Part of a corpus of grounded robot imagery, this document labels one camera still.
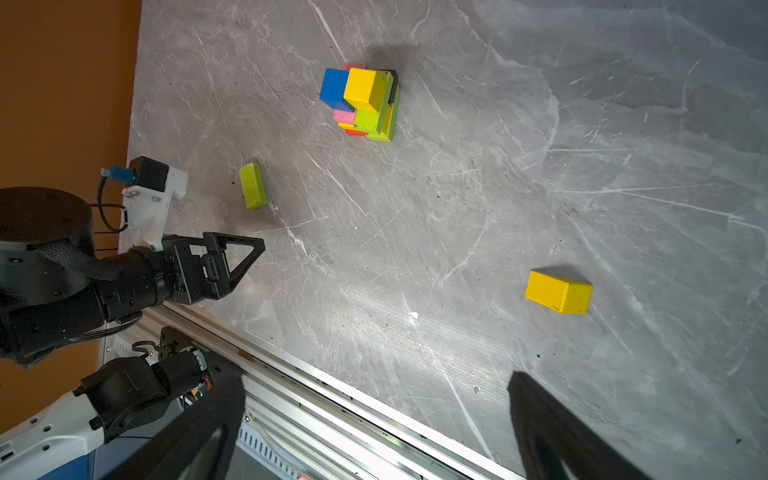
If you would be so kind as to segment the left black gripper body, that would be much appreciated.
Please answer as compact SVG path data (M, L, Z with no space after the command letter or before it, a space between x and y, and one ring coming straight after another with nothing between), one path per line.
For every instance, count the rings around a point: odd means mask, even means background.
M164 236L162 245L170 263L169 299L191 305L231 294L234 287L226 259L227 243L224 235Z

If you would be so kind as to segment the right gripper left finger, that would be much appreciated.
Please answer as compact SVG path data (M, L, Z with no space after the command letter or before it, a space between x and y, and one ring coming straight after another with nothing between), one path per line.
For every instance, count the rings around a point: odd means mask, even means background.
M108 479L223 479L245 411L240 374L214 382L210 393L176 417Z

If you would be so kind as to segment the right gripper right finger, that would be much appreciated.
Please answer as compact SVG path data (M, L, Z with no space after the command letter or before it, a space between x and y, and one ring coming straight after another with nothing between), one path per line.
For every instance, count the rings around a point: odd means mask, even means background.
M533 377L515 371L510 416L528 479L646 479Z

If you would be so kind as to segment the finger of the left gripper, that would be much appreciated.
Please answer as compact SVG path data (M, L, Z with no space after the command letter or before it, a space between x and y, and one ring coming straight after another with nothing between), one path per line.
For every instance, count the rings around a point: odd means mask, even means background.
M206 253L202 257L206 274L207 294L231 294L245 278L250 267L266 251L261 238L204 232L203 245ZM229 267L226 251L229 245L250 247L251 252L233 269Z

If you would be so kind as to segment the green block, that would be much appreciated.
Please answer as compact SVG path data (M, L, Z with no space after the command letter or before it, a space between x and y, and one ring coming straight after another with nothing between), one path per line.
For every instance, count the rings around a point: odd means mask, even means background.
M379 112L358 109L355 112L354 128L365 134L379 135L387 126L390 111L389 105L385 105Z
M239 170L239 179L245 206L248 209L255 210L268 204L263 175L258 163L242 166Z
M401 89L395 89L394 101L388 105L382 130L380 132L368 133L367 138L373 141L391 142L394 136L395 123L397 119L399 103L401 98Z

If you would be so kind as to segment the yellow wedge block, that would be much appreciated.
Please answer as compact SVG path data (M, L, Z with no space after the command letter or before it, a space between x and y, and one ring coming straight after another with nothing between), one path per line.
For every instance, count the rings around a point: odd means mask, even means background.
M532 270L525 298L560 314L586 314L593 286Z

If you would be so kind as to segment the pink wood block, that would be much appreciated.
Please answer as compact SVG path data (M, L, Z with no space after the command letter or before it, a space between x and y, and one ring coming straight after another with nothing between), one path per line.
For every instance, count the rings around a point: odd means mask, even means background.
M349 71L352 68L364 69L365 65L363 63L348 62L348 63L344 63L341 67L343 71ZM345 110L339 110L339 109L334 110L334 120L337 123L346 123L346 124L354 125L355 115L356 115L355 112L347 112Z

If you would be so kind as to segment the blue wood block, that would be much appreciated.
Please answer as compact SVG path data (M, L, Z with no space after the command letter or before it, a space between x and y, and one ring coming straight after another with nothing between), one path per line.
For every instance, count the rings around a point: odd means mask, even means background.
M333 110L354 112L355 108L345 100L349 72L327 68L324 72L319 99Z

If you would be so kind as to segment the yellow cube block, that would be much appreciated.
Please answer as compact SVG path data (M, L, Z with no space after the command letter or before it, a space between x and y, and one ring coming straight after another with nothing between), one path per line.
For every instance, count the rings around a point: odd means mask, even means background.
M393 82L389 71L351 68L343 99L356 110L379 113L389 99Z

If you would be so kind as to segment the dark brown wood block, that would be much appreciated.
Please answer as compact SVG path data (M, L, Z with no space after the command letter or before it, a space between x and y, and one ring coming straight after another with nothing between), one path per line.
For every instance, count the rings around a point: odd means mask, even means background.
M388 104L392 105L395 102L396 95L397 95L397 87L398 87L398 73L396 70L386 70L392 77L392 84L390 89L390 95L388 98Z

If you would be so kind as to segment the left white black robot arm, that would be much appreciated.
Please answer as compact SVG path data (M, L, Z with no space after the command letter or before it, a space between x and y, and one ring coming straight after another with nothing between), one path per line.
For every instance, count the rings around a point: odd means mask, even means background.
M129 328L146 308L171 300L193 304L230 294L264 252L261 239L205 233L167 236L160 249L134 247L98 259L90 207L42 187L1 193L1 354L31 366L65 346ZM157 363L131 357L105 364L73 393L76 434L32 418L1 449L1 474L32 479L149 423L175 399L207 383L197 352Z

